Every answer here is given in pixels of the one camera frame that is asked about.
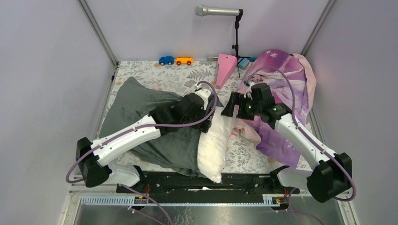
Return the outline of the grey plush pillowcase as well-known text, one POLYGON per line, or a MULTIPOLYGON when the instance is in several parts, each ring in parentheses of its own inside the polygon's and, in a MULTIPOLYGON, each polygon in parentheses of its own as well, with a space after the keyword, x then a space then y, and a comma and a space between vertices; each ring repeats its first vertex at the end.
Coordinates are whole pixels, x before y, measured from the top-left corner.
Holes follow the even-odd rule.
POLYGON ((128 151, 140 159, 186 176, 205 176, 200 141, 214 127, 220 105, 214 93, 198 88, 180 96, 145 87, 131 77, 118 90, 99 138, 135 141, 128 151))

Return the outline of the white pillow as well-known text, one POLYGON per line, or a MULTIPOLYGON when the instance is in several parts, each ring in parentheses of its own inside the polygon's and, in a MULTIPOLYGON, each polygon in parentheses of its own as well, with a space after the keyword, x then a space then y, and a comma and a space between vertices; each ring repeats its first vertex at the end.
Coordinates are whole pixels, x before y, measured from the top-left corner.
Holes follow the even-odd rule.
POLYGON ((209 131, 200 135, 197 151, 200 173, 214 183, 222 182, 227 143, 237 121, 221 115, 222 111, 222 107, 216 107, 209 131))

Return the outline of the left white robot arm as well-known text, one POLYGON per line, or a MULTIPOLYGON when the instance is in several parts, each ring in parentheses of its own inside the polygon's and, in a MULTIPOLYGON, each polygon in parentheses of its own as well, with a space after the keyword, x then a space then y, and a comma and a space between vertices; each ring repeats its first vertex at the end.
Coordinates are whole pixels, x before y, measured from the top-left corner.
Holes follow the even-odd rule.
POLYGON ((163 103, 152 109, 134 124, 111 135, 93 141, 84 137, 77 142, 77 166, 81 181, 87 188, 105 182, 128 186, 139 193, 145 179, 138 166, 113 163, 121 154, 145 142, 191 127, 206 133, 211 127, 210 117, 215 111, 216 97, 206 89, 199 89, 178 101, 163 103))

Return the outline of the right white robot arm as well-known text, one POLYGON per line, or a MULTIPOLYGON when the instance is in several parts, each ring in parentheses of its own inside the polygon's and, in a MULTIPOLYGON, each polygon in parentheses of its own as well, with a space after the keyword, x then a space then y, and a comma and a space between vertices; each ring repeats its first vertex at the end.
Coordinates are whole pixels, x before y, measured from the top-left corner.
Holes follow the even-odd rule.
POLYGON ((284 103, 276 103, 271 89, 266 83, 251 85, 244 94, 232 92, 223 116, 232 117, 237 107, 237 118, 253 120, 259 117, 272 129, 282 134, 298 149, 311 167, 311 171, 281 166, 270 173, 269 187, 275 193, 283 192, 287 187, 308 191, 320 203, 332 198, 340 200, 338 195, 352 190, 351 201, 356 197, 357 189, 352 179, 352 159, 346 154, 337 154, 334 150, 308 133, 294 116, 294 111, 284 103))

